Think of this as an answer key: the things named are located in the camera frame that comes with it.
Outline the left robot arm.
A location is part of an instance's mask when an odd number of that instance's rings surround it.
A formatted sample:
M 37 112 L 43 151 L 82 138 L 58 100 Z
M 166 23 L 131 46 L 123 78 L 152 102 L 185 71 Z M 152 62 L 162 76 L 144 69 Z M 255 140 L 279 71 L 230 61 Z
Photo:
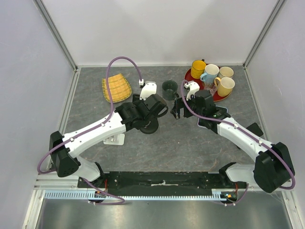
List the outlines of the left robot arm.
M 126 102 L 118 106 L 112 114 L 75 132 L 62 135 L 56 131 L 50 136 L 51 159 L 58 177 L 76 175 L 93 187 L 101 187 L 105 177 L 101 166 L 80 155 L 93 145 L 113 136 L 123 135 L 132 129 L 145 134 L 154 133 L 157 119 L 168 112 L 166 102 L 158 94 L 146 100 Z

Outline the black round phone stand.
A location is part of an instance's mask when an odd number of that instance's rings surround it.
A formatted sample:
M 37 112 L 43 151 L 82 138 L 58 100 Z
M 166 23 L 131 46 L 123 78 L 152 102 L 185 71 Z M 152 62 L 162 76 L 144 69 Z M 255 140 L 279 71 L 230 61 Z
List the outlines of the black round phone stand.
M 159 128 L 158 118 L 165 116 L 168 112 L 168 106 L 161 105 L 155 111 L 150 112 L 151 116 L 146 118 L 146 124 L 142 126 L 139 130 L 147 135 L 155 133 Z

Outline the clear case phone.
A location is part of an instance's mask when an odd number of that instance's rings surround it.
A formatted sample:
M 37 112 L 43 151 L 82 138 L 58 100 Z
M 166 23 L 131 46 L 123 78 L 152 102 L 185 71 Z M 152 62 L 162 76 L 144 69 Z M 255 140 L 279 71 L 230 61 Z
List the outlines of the clear case phone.
M 174 116 L 175 119 L 180 119 L 180 117 L 181 117 L 180 111 L 181 111 L 182 108 L 184 108 L 183 99 L 181 97 L 176 98 L 174 100 L 174 105 L 173 105 L 173 108 L 171 110 L 171 114 Z

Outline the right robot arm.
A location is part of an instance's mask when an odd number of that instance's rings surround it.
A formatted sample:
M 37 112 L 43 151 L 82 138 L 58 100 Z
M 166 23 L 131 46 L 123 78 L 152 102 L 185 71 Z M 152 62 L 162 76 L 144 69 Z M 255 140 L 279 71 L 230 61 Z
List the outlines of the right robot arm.
M 177 97 L 171 113 L 179 119 L 181 110 L 185 118 L 196 116 L 199 126 L 230 140 L 253 160 L 250 165 L 232 162 L 224 166 L 218 176 L 222 187 L 228 188 L 235 182 L 255 183 L 267 193 L 295 187 L 295 171 L 288 147 L 282 142 L 274 144 L 263 139 L 257 123 L 247 128 L 241 126 L 226 108 L 215 105 L 207 90 Z

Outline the red round tray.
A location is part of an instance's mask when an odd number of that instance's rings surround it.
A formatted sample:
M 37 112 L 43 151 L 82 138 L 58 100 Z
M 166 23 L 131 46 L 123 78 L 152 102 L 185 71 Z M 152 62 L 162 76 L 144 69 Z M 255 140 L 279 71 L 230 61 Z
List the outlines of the red round tray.
M 196 82 L 199 86 L 200 86 L 200 90 L 208 90 L 212 95 L 213 95 L 213 101 L 214 102 L 219 102 L 221 100 L 226 99 L 227 97 L 230 96 L 230 94 L 232 93 L 232 91 L 226 95 L 226 96 L 220 96 L 218 94 L 217 88 L 215 85 L 213 85 L 212 88 L 206 88 L 204 82 L 202 82 L 200 79 L 195 79 L 191 76 L 191 69 L 189 69 L 184 76 L 184 79 L 187 81 L 194 81 Z

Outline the light blue case phone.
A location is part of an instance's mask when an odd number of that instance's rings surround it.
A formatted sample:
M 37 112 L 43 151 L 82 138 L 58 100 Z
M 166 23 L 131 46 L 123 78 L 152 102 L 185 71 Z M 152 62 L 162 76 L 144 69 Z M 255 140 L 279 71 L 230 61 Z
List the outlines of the light blue case phone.
M 228 116 L 228 109 L 221 106 L 216 106 L 216 112 L 214 113 L 214 117 L 217 119 L 223 119 Z

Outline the purple case phone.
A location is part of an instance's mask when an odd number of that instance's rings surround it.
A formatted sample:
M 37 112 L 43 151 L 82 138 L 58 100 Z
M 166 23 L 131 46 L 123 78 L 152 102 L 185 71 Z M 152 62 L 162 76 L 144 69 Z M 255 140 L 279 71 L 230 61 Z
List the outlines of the purple case phone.
M 197 125 L 199 127 L 202 127 L 202 128 L 207 128 L 207 129 L 210 129 L 211 128 L 211 122 L 209 120 L 206 120 L 206 119 L 201 119 L 201 118 L 198 118 L 198 123 Z

